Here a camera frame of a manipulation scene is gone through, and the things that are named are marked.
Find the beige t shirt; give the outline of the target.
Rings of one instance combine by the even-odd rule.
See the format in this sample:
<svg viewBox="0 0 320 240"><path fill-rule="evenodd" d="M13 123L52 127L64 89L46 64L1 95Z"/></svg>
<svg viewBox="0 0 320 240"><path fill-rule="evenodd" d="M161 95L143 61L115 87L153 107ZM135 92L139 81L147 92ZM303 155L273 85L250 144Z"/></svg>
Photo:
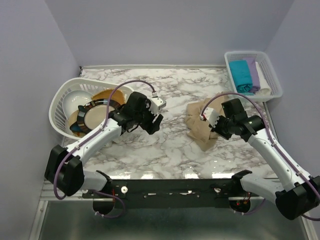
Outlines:
<svg viewBox="0 0 320 240"><path fill-rule="evenodd" d="M209 123L200 119L200 114L210 98L202 101L192 102L187 105L184 123L189 132L187 135L205 152L212 148L218 140L219 135L211 131Z"/></svg>

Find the white rectangular plastic basket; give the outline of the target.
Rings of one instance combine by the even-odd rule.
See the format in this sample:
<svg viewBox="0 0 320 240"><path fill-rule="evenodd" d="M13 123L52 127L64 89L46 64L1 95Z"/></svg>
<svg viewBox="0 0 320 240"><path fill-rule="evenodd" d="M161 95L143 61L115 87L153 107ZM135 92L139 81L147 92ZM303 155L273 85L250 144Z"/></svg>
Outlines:
<svg viewBox="0 0 320 240"><path fill-rule="evenodd" d="M263 77L266 80L266 83L270 88L270 94L255 94L255 95L249 95L248 97L252 99L254 102L268 102L272 99L282 97L283 90L268 55L262 51L255 51L255 50L227 51L224 54L226 69L229 74L232 90L235 93L238 92L238 90L236 89L235 81L232 76L229 63L241 60L245 57L254 58L254 60L257 62L259 66L259 69L261 70Z"/></svg>

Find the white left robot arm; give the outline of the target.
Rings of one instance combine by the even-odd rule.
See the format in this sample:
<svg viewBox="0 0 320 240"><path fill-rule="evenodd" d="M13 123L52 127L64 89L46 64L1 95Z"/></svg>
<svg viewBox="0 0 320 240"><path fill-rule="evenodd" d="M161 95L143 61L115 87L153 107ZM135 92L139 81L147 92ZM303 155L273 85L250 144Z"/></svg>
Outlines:
<svg viewBox="0 0 320 240"><path fill-rule="evenodd" d="M111 179L99 171L84 171L84 164L106 144L134 127L142 128L149 135L159 131L163 119L160 110L165 106L166 101L160 96L148 98L134 91L125 104L108 114L107 122L101 122L67 147L56 145L49 155L45 179L53 184L55 193L62 191L67 197L80 190L93 190L99 197L107 197Z"/></svg>

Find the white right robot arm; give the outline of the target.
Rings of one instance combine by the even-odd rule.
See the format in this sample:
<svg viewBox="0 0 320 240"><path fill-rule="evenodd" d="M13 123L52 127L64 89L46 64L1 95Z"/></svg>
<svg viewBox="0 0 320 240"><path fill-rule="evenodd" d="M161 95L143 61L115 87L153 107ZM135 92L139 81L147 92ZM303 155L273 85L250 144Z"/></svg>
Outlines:
<svg viewBox="0 0 320 240"><path fill-rule="evenodd" d="M241 196L250 192L276 205L287 219L294 220L320 204L320 178L304 170L277 142L262 115L248 116L238 98L221 104L224 114L205 106L200 116L211 131L228 140L233 135L249 143L268 163L279 182L243 171L230 183L230 191Z"/></svg>

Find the woven tan placemat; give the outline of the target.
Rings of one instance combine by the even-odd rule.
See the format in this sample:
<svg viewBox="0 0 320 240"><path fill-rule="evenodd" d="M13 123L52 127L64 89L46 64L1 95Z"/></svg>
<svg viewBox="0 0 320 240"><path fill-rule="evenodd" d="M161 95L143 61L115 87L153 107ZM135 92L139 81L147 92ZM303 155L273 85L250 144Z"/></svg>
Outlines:
<svg viewBox="0 0 320 240"><path fill-rule="evenodd" d="M94 100L98 100L98 99L108 99L111 95L111 93L113 92L113 88L110 88L110 89L105 89L95 95L93 95L91 97L91 100L94 101ZM119 103L120 105L123 105L126 103L126 99L125 99L125 95L124 93L117 89L113 95L111 96L111 100L114 100L116 101L117 103Z"/></svg>

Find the purple rolled t shirt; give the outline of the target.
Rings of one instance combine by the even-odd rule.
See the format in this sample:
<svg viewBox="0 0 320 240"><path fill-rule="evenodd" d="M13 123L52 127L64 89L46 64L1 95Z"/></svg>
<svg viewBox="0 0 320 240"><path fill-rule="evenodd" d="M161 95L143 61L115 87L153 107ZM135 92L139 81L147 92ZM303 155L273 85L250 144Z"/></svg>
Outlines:
<svg viewBox="0 0 320 240"><path fill-rule="evenodd" d="M250 90L250 93L255 94L261 89L259 74L256 67L256 61L253 57L246 57L245 60L247 62L252 80L252 88Z"/></svg>

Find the white rolled t shirt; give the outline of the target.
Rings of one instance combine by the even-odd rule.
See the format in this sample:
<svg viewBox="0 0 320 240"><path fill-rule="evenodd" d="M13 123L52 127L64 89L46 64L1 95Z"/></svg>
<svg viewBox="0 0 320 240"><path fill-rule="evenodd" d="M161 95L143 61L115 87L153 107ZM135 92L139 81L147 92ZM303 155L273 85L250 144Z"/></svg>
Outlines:
<svg viewBox="0 0 320 240"><path fill-rule="evenodd" d="M257 61L255 62L255 66L256 66L257 73L258 73L259 84L260 84L260 89L255 94L259 95L259 96L270 96L272 89L270 88L269 84L267 83L267 81L264 77L264 74L262 72L262 69Z"/></svg>

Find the teal rolled t shirt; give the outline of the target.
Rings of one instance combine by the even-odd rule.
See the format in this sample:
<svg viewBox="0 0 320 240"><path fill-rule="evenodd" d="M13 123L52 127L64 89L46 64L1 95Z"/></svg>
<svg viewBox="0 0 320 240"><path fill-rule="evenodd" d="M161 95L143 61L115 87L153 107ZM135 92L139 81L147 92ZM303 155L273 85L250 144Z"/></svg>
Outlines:
<svg viewBox="0 0 320 240"><path fill-rule="evenodd" d="M247 61L232 61L229 63L229 68L236 91L241 94L249 94L253 87L253 81Z"/></svg>

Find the striped rim ceramic plate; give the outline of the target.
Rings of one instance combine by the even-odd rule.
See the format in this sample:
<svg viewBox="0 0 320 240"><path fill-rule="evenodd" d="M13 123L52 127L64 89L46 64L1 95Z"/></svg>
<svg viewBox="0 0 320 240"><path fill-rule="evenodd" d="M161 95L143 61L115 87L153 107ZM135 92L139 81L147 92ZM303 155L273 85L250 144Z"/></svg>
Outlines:
<svg viewBox="0 0 320 240"><path fill-rule="evenodd" d="M69 117L69 130L78 137L91 132L105 120L107 103L107 99L97 99L85 105L79 105L78 110Z"/></svg>

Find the white bowl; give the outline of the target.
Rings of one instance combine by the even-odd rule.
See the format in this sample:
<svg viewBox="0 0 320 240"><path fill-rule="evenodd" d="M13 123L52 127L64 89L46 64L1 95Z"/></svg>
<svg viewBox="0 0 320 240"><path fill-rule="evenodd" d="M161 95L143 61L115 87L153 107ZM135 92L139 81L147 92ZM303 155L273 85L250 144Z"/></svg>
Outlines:
<svg viewBox="0 0 320 240"><path fill-rule="evenodd" d="M69 92L62 101L62 109L67 119L78 109L92 100L92 94L84 90Z"/></svg>

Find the white round dish basket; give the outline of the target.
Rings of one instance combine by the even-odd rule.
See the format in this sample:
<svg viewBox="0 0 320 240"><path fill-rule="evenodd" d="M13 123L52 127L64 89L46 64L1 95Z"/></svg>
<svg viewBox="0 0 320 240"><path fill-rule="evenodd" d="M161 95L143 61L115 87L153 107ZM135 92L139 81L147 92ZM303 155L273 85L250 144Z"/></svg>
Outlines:
<svg viewBox="0 0 320 240"><path fill-rule="evenodd" d="M116 86L116 83L83 77L76 77L66 81L58 89L51 101L48 112L51 126L57 133L66 138L73 139L75 141L80 140L80 137L74 135L72 131L70 131L69 116L78 108L76 106L71 107L69 101L67 101L67 95L74 91L85 91L92 95L96 95L104 90L113 89Z"/></svg>

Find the aluminium frame rail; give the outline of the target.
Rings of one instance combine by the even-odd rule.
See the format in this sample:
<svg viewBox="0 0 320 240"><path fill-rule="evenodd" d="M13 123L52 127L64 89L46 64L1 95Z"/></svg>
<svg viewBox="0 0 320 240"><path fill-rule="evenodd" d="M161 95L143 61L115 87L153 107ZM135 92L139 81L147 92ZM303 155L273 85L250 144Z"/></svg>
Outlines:
<svg viewBox="0 0 320 240"><path fill-rule="evenodd" d="M53 191L58 197L70 197L85 191L84 198L91 198L94 191L100 194L115 194L119 198L128 199L136 195L172 195L172 194L213 194L216 198L233 198L243 196L246 192L257 194L270 201L276 192L284 191L281 182L274 179L261 178L252 173L239 178L212 179L113 179L107 180L105 186L79 186L71 183L57 186Z"/></svg>

